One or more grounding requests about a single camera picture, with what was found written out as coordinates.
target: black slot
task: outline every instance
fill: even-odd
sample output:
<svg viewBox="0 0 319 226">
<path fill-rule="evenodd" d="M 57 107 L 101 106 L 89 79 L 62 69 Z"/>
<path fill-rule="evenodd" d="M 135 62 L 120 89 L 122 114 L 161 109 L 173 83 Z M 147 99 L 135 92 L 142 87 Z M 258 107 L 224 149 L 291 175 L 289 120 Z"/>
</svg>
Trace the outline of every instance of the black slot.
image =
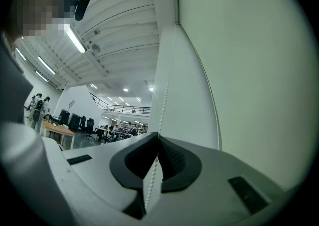
<svg viewBox="0 0 319 226">
<path fill-rule="evenodd" d="M 267 202 L 243 177 L 234 177 L 228 182 L 250 213 L 254 214 L 267 206 Z"/>
<path fill-rule="evenodd" d="M 83 162 L 83 161 L 87 161 L 87 160 L 90 160 L 92 159 L 92 157 L 88 154 L 86 155 L 82 155 L 82 156 L 79 156 L 79 157 L 75 157 L 75 158 L 72 158 L 72 159 L 68 159 L 68 163 L 70 165 L 74 165 L 74 164 L 77 164 L 77 163 L 80 163 L 80 162 Z"/>
</svg>

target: white ceiling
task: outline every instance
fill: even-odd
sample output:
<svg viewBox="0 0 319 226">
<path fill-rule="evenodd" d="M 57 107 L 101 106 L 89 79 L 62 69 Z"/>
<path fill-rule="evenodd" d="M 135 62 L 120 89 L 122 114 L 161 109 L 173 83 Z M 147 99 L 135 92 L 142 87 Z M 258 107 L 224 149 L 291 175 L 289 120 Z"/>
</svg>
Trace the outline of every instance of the white ceiling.
<svg viewBox="0 0 319 226">
<path fill-rule="evenodd" d="M 71 26 L 87 52 L 81 54 L 56 28 L 46 35 L 17 42 L 27 64 L 57 89 L 93 83 L 98 89 L 92 93 L 103 100 L 106 96 L 121 96 L 132 106 L 150 106 L 152 93 L 148 88 L 154 82 L 160 46 L 153 0 L 91 0 L 83 20 L 73 19 Z M 100 47 L 99 53 L 91 50 L 93 44 Z"/>
</svg>

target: table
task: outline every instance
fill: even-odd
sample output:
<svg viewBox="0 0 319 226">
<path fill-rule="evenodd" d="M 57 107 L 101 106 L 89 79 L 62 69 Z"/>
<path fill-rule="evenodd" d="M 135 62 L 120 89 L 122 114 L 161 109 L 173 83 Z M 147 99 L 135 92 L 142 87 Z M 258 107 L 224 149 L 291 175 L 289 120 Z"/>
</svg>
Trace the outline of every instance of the table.
<svg viewBox="0 0 319 226">
<path fill-rule="evenodd" d="M 44 137 L 46 137 L 47 130 L 61 134 L 62 135 L 62 139 L 61 139 L 62 146 L 63 146 L 64 136 L 71 136 L 72 142 L 71 142 L 70 149 L 73 149 L 75 133 L 73 133 L 69 129 L 66 129 L 66 128 L 59 126 L 59 125 L 57 127 L 55 127 L 52 123 L 48 122 L 45 119 L 42 120 L 42 127 L 44 128 L 44 135 L 43 135 Z"/>
</svg>

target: fluorescent light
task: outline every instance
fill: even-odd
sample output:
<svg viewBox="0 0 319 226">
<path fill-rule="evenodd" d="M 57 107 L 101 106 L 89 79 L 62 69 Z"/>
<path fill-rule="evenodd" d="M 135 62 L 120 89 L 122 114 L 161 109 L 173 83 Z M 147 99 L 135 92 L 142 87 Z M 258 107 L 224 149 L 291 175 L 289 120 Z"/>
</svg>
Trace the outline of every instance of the fluorescent light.
<svg viewBox="0 0 319 226">
<path fill-rule="evenodd" d="M 37 73 L 44 81 L 46 81 L 46 82 L 48 81 L 48 80 L 46 80 L 43 76 L 41 76 L 41 74 L 40 74 L 39 72 L 36 71 L 36 73 Z"/>
<path fill-rule="evenodd" d="M 64 30 L 66 32 L 66 34 L 68 34 L 69 38 L 71 39 L 71 41 L 73 42 L 73 44 L 76 46 L 76 48 L 78 48 L 78 50 L 80 51 L 80 53 L 84 53 L 85 49 L 84 47 L 81 45 L 81 43 L 79 42 L 79 40 L 76 38 L 76 36 L 74 35 L 73 31 L 70 28 L 69 24 L 65 24 L 64 25 Z"/>
<path fill-rule="evenodd" d="M 39 56 L 38 59 L 40 60 L 40 62 L 43 63 L 44 66 L 47 67 L 48 70 L 50 70 L 52 72 L 53 75 L 55 75 L 55 72 L 44 62 L 44 60 L 41 59 L 41 57 Z"/>
<path fill-rule="evenodd" d="M 18 53 L 21 55 L 21 57 L 26 61 L 26 58 L 23 56 L 23 54 L 20 52 L 20 50 L 18 48 L 16 48 L 16 50 L 18 51 Z"/>
</svg>

